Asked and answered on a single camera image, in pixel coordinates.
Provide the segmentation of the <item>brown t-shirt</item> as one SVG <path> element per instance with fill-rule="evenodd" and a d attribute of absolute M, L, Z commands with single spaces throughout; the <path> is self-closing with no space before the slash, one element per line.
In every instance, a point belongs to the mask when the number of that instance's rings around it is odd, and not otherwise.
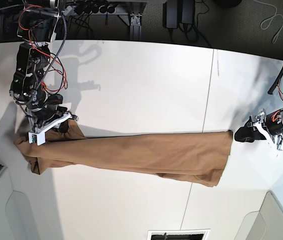
<path fill-rule="evenodd" d="M 27 136 L 15 140 L 33 173 L 85 165 L 214 187 L 226 167 L 233 140 L 231 131 L 87 138 L 74 120 L 67 121 L 67 128 L 66 132 L 49 130 L 42 145 L 30 143 Z"/>

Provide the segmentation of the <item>left grey monitor back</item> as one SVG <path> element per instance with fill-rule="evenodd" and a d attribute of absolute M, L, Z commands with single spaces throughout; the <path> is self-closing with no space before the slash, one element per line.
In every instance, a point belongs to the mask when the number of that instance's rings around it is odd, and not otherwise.
<path fill-rule="evenodd" d="M 29 198 L 15 191 L 9 170 L 0 169 L 0 240 L 39 240 Z"/>

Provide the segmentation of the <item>black power adapter box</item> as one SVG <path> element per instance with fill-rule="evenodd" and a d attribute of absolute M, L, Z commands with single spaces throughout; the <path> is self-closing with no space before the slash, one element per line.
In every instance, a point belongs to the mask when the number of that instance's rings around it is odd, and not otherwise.
<path fill-rule="evenodd" d="M 179 24 L 194 24 L 194 0 L 167 0 L 163 4 L 163 27 L 177 29 Z"/>

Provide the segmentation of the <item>black power strip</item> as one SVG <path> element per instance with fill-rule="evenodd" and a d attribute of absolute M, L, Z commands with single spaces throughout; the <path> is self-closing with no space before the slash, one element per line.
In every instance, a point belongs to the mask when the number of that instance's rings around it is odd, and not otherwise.
<path fill-rule="evenodd" d="M 118 2 L 108 2 L 106 0 L 80 0 L 73 4 L 74 12 L 81 14 L 113 14 L 118 6 Z"/>

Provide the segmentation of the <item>aluminium frame post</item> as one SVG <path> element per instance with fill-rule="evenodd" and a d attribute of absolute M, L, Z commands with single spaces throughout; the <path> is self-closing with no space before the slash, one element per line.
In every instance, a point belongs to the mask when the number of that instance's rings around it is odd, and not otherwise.
<path fill-rule="evenodd" d="M 143 13 L 132 13 L 129 15 L 130 40 L 140 41 L 142 34 Z"/>

